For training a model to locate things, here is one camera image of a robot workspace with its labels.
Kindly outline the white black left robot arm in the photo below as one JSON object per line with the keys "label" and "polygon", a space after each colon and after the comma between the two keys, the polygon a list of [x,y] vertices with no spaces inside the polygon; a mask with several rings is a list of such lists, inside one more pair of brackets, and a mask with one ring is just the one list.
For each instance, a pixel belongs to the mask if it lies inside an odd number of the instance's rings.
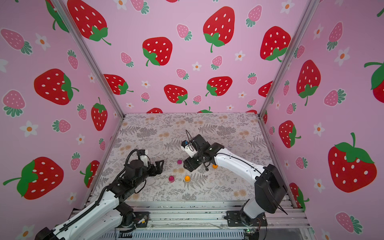
{"label": "white black left robot arm", "polygon": [[144,188],[148,177],[162,174],[164,161],[151,163],[145,150],[134,149],[130,156],[137,158],[126,159],[124,169],[114,181],[104,187],[99,197],[71,219],[53,229],[44,228],[37,235],[37,240],[97,240],[108,231],[123,227],[126,233],[137,227],[145,227],[148,212],[135,213],[126,204],[133,194],[138,194]]}

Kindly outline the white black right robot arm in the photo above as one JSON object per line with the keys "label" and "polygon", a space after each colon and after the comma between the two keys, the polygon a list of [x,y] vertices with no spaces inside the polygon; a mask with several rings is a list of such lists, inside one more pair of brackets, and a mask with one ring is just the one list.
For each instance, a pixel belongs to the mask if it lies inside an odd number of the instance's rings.
{"label": "white black right robot arm", "polygon": [[265,212],[274,214],[287,194],[288,188],[274,165],[257,165],[249,162],[218,143],[209,144],[201,135],[184,140],[181,149],[188,154],[184,169],[193,172],[200,165],[211,163],[225,168],[254,186],[255,196],[246,201],[239,211],[239,218],[246,226],[261,220]]}

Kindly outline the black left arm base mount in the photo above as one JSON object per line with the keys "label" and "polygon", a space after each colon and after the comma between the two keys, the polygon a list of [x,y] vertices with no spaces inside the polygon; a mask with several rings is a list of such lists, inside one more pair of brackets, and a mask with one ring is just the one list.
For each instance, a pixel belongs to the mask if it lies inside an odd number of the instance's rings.
{"label": "black left arm base mount", "polygon": [[115,208],[122,217],[118,228],[128,228],[127,233],[132,232],[137,228],[146,228],[150,218],[150,212],[135,212],[134,209],[122,203]]}

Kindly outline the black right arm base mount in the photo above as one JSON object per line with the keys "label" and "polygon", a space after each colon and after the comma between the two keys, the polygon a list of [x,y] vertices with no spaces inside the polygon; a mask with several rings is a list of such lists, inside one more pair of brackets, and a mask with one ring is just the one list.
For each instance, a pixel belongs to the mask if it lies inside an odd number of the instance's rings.
{"label": "black right arm base mount", "polygon": [[264,213],[259,214],[254,219],[247,216],[243,211],[227,211],[224,219],[227,220],[229,227],[266,227],[268,225]]}

